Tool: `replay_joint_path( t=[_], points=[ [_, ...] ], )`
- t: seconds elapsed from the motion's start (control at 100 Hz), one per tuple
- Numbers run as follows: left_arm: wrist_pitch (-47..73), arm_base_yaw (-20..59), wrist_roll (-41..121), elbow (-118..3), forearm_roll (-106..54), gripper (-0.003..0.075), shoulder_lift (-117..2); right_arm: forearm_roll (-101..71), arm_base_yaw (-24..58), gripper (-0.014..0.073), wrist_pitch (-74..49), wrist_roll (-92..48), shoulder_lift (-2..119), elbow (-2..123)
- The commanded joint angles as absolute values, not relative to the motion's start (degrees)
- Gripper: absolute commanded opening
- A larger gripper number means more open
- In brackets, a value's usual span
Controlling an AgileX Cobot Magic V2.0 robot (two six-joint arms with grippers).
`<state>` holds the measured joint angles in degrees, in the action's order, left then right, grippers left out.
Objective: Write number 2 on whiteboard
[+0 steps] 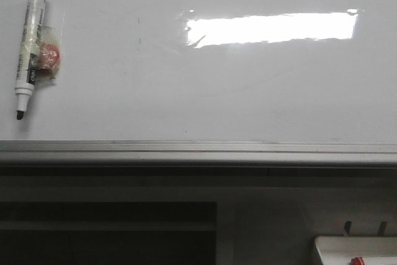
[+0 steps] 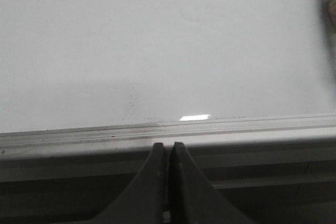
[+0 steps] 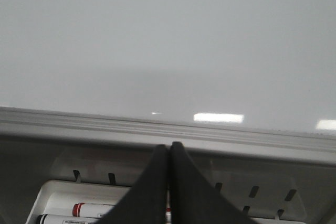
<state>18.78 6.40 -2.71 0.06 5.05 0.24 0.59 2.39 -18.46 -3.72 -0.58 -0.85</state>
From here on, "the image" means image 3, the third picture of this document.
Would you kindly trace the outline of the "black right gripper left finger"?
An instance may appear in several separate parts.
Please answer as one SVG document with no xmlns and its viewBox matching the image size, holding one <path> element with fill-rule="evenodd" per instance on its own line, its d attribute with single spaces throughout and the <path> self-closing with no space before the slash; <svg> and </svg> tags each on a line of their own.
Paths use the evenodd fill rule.
<svg viewBox="0 0 336 224">
<path fill-rule="evenodd" d="M 158 145 L 139 179 L 99 223 L 166 223 L 167 148 Z"/>
</svg>

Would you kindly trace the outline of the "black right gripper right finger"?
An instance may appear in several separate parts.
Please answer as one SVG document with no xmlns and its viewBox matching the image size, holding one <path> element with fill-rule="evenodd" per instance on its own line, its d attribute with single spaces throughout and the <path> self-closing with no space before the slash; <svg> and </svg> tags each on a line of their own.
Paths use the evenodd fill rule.
<svg viewBox="0 0 336 224">
<path fill-rule="evenodd" d="M 172 144 L 169 165 L 172 223 L 256 223 L 205 179 L 181 142 Z"/>
</svg>

